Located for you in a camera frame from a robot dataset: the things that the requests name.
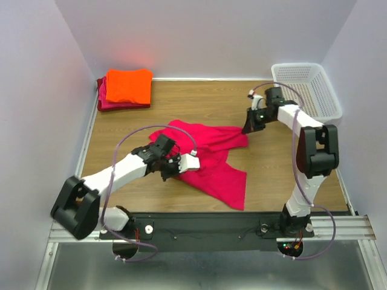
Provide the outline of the crimson t shirt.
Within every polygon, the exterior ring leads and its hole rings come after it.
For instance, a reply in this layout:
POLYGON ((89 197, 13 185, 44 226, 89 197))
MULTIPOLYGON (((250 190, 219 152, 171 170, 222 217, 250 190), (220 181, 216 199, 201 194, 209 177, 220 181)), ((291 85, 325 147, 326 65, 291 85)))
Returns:
POLYGON ((245 208, 247 173, 227 163, 231 149, 247 147, 249 141, 236 126, 206 126, 173 120, 170 126, 188 132, 196 141, 200 169, 177 179, 216 198, 230 208, 245 208))

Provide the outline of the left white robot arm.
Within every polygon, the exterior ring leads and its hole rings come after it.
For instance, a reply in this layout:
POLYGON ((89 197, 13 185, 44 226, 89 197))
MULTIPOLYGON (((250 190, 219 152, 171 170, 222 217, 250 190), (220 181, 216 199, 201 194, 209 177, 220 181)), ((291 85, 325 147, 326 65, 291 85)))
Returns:
POLYGON ((89 236, 98 226, 110 228, 120 237, 134 233, 130 214, 122 207, 109 208, 104 202, 110 193, 127 183, 160 171, 163 178, 179 173, 179 155, 169 154, 176 142, 161 134, 156 141, 138 147, 115 166, 93 175, 67 178, 51 209, 51 217, 77 240, 89 236))

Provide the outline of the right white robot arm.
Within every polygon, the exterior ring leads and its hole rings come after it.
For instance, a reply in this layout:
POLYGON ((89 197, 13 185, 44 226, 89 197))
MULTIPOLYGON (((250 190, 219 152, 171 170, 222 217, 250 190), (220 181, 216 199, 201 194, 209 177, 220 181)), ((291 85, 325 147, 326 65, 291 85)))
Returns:
POLYGON ((268 123, 279 121, 292 131, 292 169, 295 187, 279 218, 262 222, 261 233, 266 238, 294 237, 313 230, 311 209, 315 208, 317 192, 339 165, 338 131, 335 125, 325 125, 306 114, 298 102, 282 96, 281 84, 265 90, 260 96, 249 91, 251 107, 247 109, 243 134, 265 129, 268 123))

